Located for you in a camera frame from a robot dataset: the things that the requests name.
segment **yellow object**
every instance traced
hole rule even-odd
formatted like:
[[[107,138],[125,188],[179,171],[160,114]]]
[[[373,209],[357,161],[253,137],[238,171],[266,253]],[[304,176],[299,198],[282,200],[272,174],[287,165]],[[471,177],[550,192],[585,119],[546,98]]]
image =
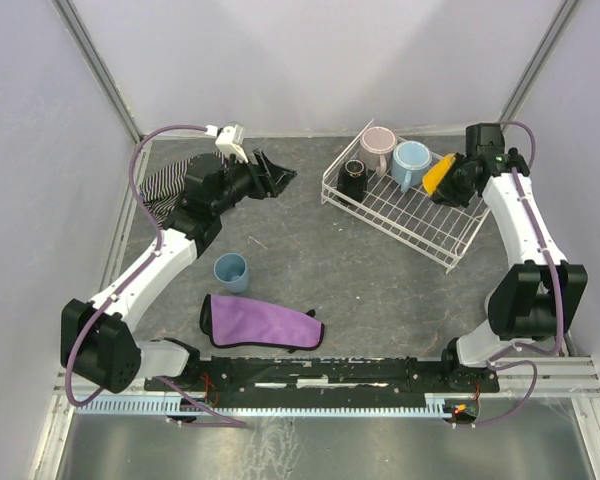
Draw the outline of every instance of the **yellow object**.
[[[455,161],[456,155],[454,153],[450,153],[425,174],[424,178],[422,179],[422,186],[427,191],[429,196],[433,195],[433,193],[436,191],[438,184],[442,181]]]

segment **purple towel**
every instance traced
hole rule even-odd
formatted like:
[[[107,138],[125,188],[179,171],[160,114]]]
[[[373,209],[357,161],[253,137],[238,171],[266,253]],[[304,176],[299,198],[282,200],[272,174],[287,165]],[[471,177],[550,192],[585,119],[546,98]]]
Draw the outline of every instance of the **purple towel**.
[[[240,345],[315,350],[324,325],[308,314],[251,298],[207,295],[200,329],[217,348]]]

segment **light blue mug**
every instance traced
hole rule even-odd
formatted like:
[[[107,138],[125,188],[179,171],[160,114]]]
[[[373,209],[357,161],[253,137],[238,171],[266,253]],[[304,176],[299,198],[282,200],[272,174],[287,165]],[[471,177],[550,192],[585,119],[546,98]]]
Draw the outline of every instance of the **light blue mug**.
[[[431,166],[431,151],[419,142],[408,140],[393,151],[391,177],[400,184],[400,191],[407,193],[410,187],[422,182]]]
[[[247,261],[237,253],[225,253],[213,265],[213,273],[231,293],[242,293],[249,286]]]

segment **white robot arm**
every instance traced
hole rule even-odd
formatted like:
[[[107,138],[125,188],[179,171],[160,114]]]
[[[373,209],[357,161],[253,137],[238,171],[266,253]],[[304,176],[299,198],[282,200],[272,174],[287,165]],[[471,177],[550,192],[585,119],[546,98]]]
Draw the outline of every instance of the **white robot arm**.
[[[447,349],[456,366],[480,368],[512,344],[552,337],[562,327],[566,332],[587,273],[582,265],[569,264],[555,245],[534,200],[529,168],[517,149],[504,152],[500,125],[472,125],[466,142],[466,156],[456,154],[432,200],[466,207],[477,191],[491,208],[507,251],[509,272],[487,298],[487,320]]]
[[[61,363],[67,366],[79,335],[97,317],[79,346],[73,370],[113,393],[135,378],[177,377],[197,363],[196,349],[176,339],[136,342],[133,332],[147,308],[184,268],[191,265],[222,228],[220,215],[244,197],[277,197],[296,173],[271,163],[262,151],[248,160],[241,147],[239,125],[220,131],[216,146],[227,161],[214,154],[191,160],[184,190],[163,223],[158,239],[135,263],[90,301],[71,300],[62,311]]]

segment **pink mug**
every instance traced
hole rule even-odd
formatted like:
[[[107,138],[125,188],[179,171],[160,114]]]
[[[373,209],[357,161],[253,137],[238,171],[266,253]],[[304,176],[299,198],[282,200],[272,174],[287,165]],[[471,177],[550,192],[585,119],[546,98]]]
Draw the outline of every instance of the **pink mug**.
[[[368,128],[360,138],[360,160],[368,170],[375,170],[383,177],[391,167],[393,150],[398,139],[391,130],[385,127]]]

